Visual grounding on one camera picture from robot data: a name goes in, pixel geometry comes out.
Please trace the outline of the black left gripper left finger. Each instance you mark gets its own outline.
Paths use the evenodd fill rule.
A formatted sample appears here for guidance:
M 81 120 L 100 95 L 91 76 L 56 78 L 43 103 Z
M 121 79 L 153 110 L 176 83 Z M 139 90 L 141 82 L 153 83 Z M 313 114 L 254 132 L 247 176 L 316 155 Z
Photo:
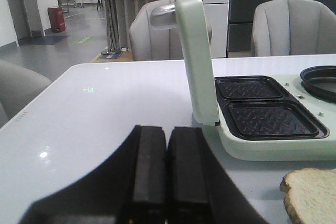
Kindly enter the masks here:
M 21 223 L 164 223 L 163 130 L 135 126 L 102 164 L 27 209 Z

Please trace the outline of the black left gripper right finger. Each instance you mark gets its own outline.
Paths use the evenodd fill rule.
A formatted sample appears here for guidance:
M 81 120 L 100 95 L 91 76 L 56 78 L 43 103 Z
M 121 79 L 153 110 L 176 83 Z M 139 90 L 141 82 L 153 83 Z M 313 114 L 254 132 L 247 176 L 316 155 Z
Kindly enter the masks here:
M 169 223 L 266 223 L 221 167 L 200 128 L 174 128 L 167 171 Z

